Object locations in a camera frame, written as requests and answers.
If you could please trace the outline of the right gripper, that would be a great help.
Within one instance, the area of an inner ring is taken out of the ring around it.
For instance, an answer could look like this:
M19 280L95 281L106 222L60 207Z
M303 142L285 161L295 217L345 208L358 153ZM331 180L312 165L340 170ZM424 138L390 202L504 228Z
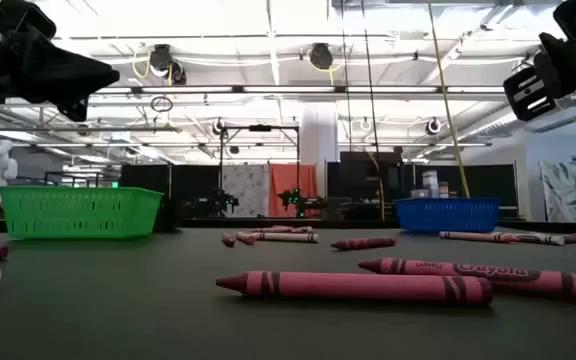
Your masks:
M535 56L535 68L552 98L576 92L576 40L563 41L541 33L542 51Z

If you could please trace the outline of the leaf print cloth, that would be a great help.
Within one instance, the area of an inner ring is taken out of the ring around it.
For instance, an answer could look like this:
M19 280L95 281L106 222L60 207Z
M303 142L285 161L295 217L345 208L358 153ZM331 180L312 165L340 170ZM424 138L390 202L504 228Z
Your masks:
M546 220L576 223L576 161L540 162Z

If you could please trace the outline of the black partition panel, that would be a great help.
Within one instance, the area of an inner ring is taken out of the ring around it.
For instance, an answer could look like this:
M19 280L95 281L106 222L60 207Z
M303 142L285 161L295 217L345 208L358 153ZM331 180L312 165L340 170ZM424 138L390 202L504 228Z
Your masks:
M163 194L177 219L216 217L219 168L212 165L123 165L120 186Z
M457 165L405 165L406 188L408 190L422 188L423 173L426 171L435 171L440 182L448 183L450 191L456 192L458 197L465 196L461 172ZM500 198L502 206L518 206L513 165L469 165L464 167L464 171L471 198Z

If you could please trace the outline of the green plastic basket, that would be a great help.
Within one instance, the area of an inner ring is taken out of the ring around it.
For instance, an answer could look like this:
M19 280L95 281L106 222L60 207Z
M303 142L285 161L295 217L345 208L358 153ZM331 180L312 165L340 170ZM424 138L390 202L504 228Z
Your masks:
M8 186L8 234L18 239L129 239L152 233L162 194L136 187Z

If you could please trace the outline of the stacked plastic containers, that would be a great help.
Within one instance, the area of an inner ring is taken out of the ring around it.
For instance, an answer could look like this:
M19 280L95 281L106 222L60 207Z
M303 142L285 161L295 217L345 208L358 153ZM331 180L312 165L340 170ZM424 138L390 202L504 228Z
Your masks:
M449 184L439 180L436 170L426 170L421 173L421 179L414 182L410 194L412 198L448 198Z

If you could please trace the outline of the blue plastic basket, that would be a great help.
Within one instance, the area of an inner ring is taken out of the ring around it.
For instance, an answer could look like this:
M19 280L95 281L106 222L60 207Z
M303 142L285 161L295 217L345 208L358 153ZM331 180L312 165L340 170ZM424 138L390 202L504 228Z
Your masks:
M397 200L400 228L409 232L491 232L501 198L408 198Z

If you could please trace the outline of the floral white cloth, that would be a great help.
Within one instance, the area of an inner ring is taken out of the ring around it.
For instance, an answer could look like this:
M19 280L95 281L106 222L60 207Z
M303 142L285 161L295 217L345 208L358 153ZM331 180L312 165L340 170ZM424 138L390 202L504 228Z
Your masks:
M225 165L223 167L223 190L234 196L239 204L226 216L234 218L257 218L268 215L270 171L267 164Z

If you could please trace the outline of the black table mat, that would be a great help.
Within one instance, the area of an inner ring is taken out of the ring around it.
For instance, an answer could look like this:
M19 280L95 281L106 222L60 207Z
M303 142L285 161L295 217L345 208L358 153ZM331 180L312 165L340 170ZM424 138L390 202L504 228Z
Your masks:
M250 270L354 272L382 257L576 272L576 245L402 234L395 246L226 247L217 229L135 241L13 241L0 283L0 360L576 360L576 302L500 295L487 307L246 298Z

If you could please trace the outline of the orange cloth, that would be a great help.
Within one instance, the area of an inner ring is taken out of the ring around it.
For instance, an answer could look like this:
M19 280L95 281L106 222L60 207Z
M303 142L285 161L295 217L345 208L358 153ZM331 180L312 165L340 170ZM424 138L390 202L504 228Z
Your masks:
M315 165L271 164L269 177L268 214L270 217L292 217L297 214L295 205L284 207L279 197L286 190L300 188L303 197L317 197L317 170Z

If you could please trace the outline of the black robot station frame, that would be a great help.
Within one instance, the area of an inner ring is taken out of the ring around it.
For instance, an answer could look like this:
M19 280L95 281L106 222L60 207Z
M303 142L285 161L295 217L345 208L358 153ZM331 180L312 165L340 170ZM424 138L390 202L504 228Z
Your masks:
M288 140L292 141L292 145L296 150L296 161L297 166L300 166L300 128L298 126L282 126L282 125L268 125L268 124L253 124L253 125L226 125L228 136L226 138L219 138L219 175L218 175L218 189L223 189L223 167L225 165L252 165L252 164L267 164L269 166L272 162L272 158L261 158L261 157L239 157L237 154L234 155L232 159L227 158L227 154L232 151L233 148L238 150L248 149L252 147L259 147L265 149L270 147L269 143L264 143L262 140L254 141L250 145L245 145L244 143L237 143L234 139L240 135L242 132L248 133L272 133L279 132L284 135Z

